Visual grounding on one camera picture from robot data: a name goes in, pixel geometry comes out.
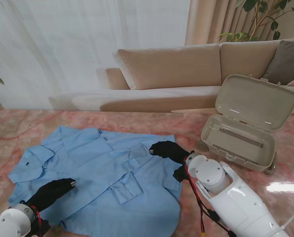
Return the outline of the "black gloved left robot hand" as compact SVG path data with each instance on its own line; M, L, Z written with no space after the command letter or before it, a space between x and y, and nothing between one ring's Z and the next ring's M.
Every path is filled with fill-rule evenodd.
M35 208L38 212L53 205L59 198L67 194L76 185L72 178L53 180L42 187L26 201L26 205Z

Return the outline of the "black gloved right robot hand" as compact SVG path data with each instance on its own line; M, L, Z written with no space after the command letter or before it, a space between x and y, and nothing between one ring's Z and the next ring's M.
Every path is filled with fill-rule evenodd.
M177 143L172 141L160 141L149 148L149 153L162 158L169 158L172 161L183 164L190 153L184 150Z

